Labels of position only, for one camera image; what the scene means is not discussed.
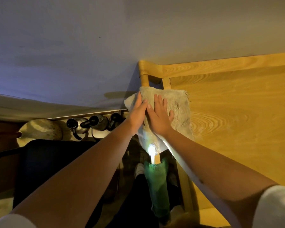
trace black pants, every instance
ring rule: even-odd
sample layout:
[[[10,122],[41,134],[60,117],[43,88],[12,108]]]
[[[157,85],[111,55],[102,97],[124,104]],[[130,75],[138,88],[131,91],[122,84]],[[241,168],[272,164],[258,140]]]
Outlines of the black pants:
[[[167,183],[170,210],[180,204],[178,187]],[[121,205],[118,213],[107,228],[113,227],[159,227],[158,218],[151,210],[152,202],[148,183],[144,174],[134,180],[132,189]]]

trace forearm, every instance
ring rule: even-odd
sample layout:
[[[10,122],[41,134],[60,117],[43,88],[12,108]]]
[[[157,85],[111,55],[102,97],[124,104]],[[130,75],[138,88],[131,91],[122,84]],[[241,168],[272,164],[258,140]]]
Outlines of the forearm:
[[[238,222],[242,227],[251,227],[261,194],[276,183],[228,157],[191,141],[175,130],[171,130],[165,140],[190,178],[217,209],[229,218],[229,222],[234,223],[234,227]]]
[[[40,227],[84,227],[132,137],[127,121],[67,165],[20,203],[21,214]]]

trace white shoe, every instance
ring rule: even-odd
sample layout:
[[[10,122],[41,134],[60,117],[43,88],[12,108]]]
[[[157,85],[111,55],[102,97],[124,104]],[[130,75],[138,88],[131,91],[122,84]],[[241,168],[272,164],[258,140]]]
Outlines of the white shoe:
[[[138,163],[135,167],[134,177],[136,178],[139,174],[145,174],[145,166],[142,163]]]

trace white shirt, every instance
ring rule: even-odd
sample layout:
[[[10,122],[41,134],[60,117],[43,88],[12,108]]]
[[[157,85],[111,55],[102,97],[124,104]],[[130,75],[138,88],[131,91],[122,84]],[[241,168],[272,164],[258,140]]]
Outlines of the white shirt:
[[[36,228],[27,218],[8,214],[0,218],[0,228]],[[273,186],[261,196],[253,219],[253,228],[285,228],[285,186]]]

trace wooden furniture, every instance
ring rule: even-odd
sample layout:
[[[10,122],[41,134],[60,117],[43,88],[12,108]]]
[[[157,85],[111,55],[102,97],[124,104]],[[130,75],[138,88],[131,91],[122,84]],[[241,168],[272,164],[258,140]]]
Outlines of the wooden furniture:
[[[285,53],[173,65],[139,62],[143,86],[189,93],[195,141],[285,185]],[[185,211],[227,221],[178,166]]]

